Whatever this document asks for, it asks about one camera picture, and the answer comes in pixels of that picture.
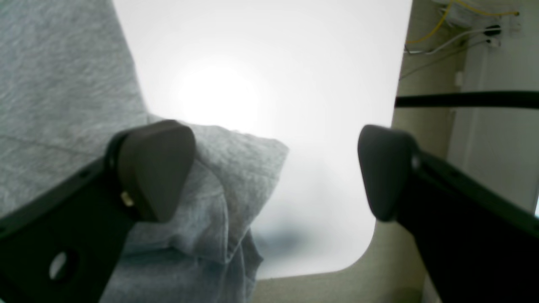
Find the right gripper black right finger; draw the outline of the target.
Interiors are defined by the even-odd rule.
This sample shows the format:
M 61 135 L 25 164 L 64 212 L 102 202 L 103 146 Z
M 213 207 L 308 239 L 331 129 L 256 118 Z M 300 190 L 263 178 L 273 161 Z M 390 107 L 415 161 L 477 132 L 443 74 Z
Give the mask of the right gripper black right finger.
M 397 129 L 365 126 L 358 158 L 373 215 L 412 234 L 441 301 L 539 301 L 537 217 Z

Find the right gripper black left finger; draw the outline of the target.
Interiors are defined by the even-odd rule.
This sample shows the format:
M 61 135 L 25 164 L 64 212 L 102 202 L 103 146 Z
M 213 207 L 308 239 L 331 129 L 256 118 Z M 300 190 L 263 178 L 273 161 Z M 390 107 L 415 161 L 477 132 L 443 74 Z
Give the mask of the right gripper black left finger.
M 104 157 L 1 219 L 1 300 L 97 303 L 137 222 L 168 222 L 196 153 L 175 120 L 117 133 Z

